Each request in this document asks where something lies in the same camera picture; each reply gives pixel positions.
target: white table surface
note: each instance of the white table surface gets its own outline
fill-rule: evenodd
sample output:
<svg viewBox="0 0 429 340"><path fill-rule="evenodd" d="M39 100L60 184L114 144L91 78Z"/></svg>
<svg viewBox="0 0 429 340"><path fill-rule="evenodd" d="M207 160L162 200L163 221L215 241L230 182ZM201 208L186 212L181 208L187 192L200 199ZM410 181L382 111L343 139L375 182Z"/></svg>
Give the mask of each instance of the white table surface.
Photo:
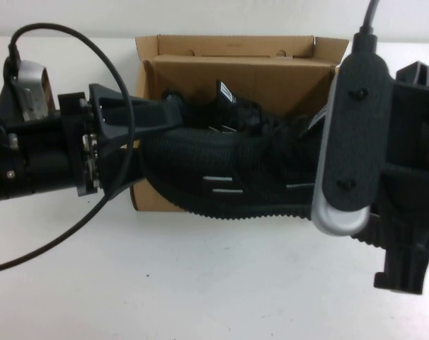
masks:
<svg viewBox="0 0 429 340"><path fill-rule="evenodd" d="M94 39L134 91L133 39ZM0 38L1 67L7 38ZM54 94L114 81L70 38L24 38ZM429 45L380 44L392 74ZM0 263L68 229L100 195L76 190L0 202ZM307 221L225 222L136 212L124 192L56 249L0 273L0 340L429 339L424 295L377 290L384 252L327 237Z"/></svg>

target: cable connector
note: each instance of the cable connector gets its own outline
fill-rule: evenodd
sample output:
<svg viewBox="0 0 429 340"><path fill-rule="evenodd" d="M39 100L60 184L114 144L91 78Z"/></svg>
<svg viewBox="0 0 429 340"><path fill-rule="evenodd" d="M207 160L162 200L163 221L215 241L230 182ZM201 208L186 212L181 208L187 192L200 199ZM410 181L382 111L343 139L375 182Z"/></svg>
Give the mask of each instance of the cable connector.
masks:
<svg viewBox="0 0 429 340"><path fill-rule="evenodd" d="M377 50L377 36L371 33L362 33L361 30L353 38L352 53L370 52Z"/></svg>
<svg viewBox="0 0 429 340"><path fill-rule="evenodd" d="M19 67L21 64L21 57L19 55L18 48L16 44L8 45L8 58L9 58L9 71L10 75L17 77L19 73Z"/></svg>

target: white wall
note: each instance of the white wall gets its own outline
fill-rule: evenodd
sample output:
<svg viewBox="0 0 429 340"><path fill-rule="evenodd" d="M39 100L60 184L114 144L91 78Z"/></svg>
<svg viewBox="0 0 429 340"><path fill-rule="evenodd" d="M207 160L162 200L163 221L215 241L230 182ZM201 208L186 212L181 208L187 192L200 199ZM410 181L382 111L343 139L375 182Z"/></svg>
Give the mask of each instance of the white wall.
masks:
<svg viewBox="0 0 429 340"><path fill-rule="evenodd" d="M0 0L0 35L50 21L91 37L157 33L351 38L369 0ZM429 0L381 0L381 41L429 43Z"/></svg>

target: cardboard box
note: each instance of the cardboard box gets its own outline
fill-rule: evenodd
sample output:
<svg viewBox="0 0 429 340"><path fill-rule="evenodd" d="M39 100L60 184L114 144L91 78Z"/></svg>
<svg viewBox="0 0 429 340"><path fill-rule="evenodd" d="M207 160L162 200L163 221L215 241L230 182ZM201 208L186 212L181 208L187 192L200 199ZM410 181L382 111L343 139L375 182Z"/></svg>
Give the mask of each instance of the cardboard box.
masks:
<svg viewBox="0 0 429 340"><path fill-rule="evenodd" d="M136 96L161 99L167 89L191 103L216 96L222 80L238 96L281 116L313 115L326 103L329 86L348 40L314 36L182 36L136 39L142 61ZM147 181L131 189L137 210L181 211Z"/></svg>

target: black fabric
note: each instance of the black fabric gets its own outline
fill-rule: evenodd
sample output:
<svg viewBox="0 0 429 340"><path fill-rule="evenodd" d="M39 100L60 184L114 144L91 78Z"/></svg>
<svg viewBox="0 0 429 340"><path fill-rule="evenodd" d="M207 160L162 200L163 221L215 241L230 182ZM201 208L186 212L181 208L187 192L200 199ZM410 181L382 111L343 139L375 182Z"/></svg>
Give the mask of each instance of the black fabric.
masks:
<svg viewBox="0 0 429 340"><path fill-rule="evenodd" d="M257 211L308 218L323 118L310 133L302 133L310 119L286 122L220 81L217 90L216 101L205 107L166 93L166 100L181 106L185 127L142 141L147 179L163 197L201 215L244 218ZM208 181L206 176L230 180Z"/></svg>

